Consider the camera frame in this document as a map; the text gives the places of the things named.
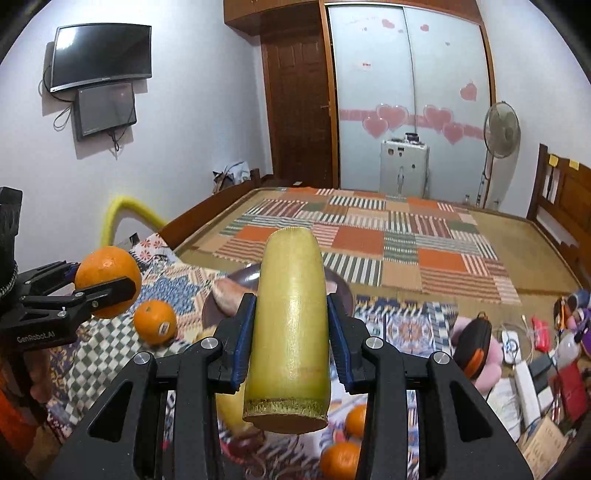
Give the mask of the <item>small tangerine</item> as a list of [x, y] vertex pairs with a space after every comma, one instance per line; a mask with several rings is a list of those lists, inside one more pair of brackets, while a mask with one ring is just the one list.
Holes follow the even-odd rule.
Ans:
[[353, 442], [339, 442], [322, 452], [320, 470], [322, 478], [331, 480], [355, 480], [361, 447]]
[[367, 404], [358, 404], [346, 415], [346, 435], [356, 439], [363, 439], [367, 416]]

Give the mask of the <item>black orange pouch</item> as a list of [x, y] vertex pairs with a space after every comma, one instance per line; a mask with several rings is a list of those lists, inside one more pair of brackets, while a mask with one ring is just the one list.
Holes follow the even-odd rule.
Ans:
[[453, 358], [470, 380], [476, 380], [487, 363], [491, 336], [492, 324], [485, 312], [473, 319], [458, 317], [453, 326]]

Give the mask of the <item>wooden bed headboard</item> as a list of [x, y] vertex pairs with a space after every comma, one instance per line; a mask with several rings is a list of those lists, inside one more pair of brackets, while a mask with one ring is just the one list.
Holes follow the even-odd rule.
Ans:
[[590, 286], [590, 168], [541, 144], [527, 219], [557, 249], [576, 280]]

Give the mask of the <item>large orange with Dole sticker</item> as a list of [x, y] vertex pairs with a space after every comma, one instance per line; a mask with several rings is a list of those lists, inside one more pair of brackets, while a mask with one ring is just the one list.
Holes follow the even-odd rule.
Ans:
[[92, 287], [122, 277], [131, 279], [135, 293], [129, 300], [97, 310], [99, 319], [112, 319], [127, 311], [136, 301], [141, 289], [141, 272], [134, 258], [116, 246], [105, 246], [89, 254], [78, 267], [74, 285], [77, 289]]

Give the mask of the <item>frosted wardrobe with hearts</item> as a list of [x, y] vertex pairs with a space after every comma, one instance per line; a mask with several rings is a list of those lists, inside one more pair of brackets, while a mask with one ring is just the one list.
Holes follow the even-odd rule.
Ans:
[[327, 8], [339, 113], [339, 179], [378, 191], [384, 140], [417, 133], [430, 147], [427, 197], [477, 200], [491, 105], [481, 27], [421, 8]]

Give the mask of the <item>small tangerine near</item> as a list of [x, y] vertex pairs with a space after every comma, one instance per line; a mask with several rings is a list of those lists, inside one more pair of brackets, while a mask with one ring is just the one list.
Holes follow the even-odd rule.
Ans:
[[322, 452], [320, 470], [322, 478], [331, 480], [355, 480], [361, 447], [353, 442], [339, 442]]

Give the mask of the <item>dark purple plate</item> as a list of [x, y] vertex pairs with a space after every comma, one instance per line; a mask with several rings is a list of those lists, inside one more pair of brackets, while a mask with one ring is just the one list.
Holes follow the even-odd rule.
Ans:
[[[211, 293], [207, 295], [202, 308], [201, 320], [204, 328], [216, 327], [222, 319], [235, 315], [242, 296], [246, 293], [257, 293], [259, 274], [260, 265], [253, 264], [214, 280], [211, 284]], [[355, 302], [346, 281], [334, 271], [325, 268], [325, 286], [327, 293], [335, 293], [346, 313], [352, 315]]]

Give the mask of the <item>small black wall monitor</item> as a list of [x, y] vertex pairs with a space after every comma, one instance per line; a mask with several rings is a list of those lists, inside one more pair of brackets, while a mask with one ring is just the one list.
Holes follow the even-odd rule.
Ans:
[[131, 82], [107, 83], [76, 91], [74, 131], [78, 141], [131, 126], [136, 121]]

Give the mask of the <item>medium orange with sticker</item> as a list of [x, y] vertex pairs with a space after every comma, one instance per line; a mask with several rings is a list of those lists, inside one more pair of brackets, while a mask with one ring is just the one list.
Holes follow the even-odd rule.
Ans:
[[136, 308], [133, 326], [140, 340], [158, 346], [175, 337], [176, 313], [167, 302], [148, 300]]

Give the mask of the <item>striped patchwork bed mat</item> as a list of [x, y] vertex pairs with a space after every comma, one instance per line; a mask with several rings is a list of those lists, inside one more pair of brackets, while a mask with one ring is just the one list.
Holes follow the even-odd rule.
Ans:
[[311, 230], [325, 266], [349, 283], [519, 304], [491, 242], [471, 213], [449, 203], [315, 188], [266, 193], [201, 250], [255, 263], [287, 227]]

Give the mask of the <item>white appliance box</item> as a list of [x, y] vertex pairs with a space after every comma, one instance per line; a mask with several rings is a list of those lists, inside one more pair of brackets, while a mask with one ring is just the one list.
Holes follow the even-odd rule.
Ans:
[[417, 133], [384, 140], [380, 155], [381, 193], [400, 197], [425, 198], [429, 184], [430, 147]]

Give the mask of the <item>white standing fan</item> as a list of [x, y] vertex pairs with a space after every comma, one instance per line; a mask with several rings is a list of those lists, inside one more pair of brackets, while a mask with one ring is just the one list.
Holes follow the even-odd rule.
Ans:
[[485, 208], [493, 178], [494, 162], [509, 158], [521, 140], [521, 125], [515, 109], [506, 101], [494, 103], [483, 126], [486, 155], [476, 205]]

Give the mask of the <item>wall mounted black television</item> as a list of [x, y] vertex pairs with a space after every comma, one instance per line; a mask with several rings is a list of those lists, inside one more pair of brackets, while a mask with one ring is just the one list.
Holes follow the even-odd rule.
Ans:
[[152, 76], [148, 25], [86, 23], [56, 30], [49, 91]]

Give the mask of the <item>wooden bed footboard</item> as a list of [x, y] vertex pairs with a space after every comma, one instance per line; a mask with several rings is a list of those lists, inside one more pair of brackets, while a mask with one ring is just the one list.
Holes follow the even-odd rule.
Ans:
[[212, 194], [166, 224], [158, 235], [171, 250], [176, 249], [218, 214], [262, 185], [259, 169], [252, 169], [249, 174], [249, 180]]

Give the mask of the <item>yellow foam tube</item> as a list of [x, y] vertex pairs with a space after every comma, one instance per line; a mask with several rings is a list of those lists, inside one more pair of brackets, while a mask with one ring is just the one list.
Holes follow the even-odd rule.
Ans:
[[144, 203], [131, 196], [118, 195], [110, 202], [104, 215], [99, 240], [101, 246], [113, 244], [119, 224], [125, 218], [131, 218], [153, 232], [166, 225], [166, 221]]

